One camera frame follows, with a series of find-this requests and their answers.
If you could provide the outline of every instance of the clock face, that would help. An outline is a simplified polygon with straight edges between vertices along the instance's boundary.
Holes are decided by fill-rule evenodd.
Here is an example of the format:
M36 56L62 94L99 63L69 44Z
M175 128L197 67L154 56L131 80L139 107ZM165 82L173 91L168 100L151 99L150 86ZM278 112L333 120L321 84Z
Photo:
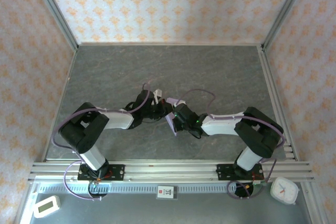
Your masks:
M293 204L298 197L298 186L286 178L277 178L272 185L272 196L287 204Z

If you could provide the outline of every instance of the gray floor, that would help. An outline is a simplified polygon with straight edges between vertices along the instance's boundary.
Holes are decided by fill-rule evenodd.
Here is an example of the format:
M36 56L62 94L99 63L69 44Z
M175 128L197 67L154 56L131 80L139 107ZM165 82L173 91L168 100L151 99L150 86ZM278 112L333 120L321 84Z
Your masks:
M164 98L179 98L193 88L217 95L214 114L233 114L255 106L275 118L256 47L237 46L80 46L57 122L89 101L120 109L135 101L142 84L159 88ZM185 100L205 113L210 96L195 92ZM65 143L57 137L59 143ZM165 119L133 130L106 130L97 141L113 159L223 159L233 161L245 148L236 136L215 135L198 140L187 132L174 136ZM274 154L284 158L283 150ZM50 146L47 159L76 158Z
M234 200L226 194L178 194L177 200L155 199L155 194L112 194L96 202L56 193L60 210L41 219L33 217L30 223L311 223L301 192L296 205L287 206L274 200L269 191L270 185L250 200ZM37 202L50 196L39 194Z

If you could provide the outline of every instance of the white sticker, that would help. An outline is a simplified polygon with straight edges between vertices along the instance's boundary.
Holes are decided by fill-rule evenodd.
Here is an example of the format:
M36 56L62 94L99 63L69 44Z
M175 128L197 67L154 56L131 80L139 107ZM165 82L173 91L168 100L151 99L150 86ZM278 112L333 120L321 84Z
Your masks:
M174 186L158 186L157 187L157 198L158 199L176 199L176 187Z

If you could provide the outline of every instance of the wall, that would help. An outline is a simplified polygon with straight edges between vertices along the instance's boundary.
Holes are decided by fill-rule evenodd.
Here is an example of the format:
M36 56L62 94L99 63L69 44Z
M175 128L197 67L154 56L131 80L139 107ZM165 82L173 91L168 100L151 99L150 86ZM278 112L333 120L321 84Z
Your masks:
M261 43L285 0L56 0L81 42Z
M0 0L0 17L0 223L12 223L73 53L42 0Z
M298 0L267 55L299 155L313 161L335 220L336 0Z

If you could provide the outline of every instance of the orange floral pattern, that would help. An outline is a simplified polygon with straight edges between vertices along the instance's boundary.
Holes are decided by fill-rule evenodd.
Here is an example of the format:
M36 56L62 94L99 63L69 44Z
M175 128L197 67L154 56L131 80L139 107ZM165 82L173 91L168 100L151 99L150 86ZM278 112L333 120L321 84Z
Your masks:
M284 1L56 0L78 43L193 44L262 43Z
M336 1L298 0L267 55L300 156L336 220Z
M0 17L0 223L13 223L73 53L43 0L0 0Z

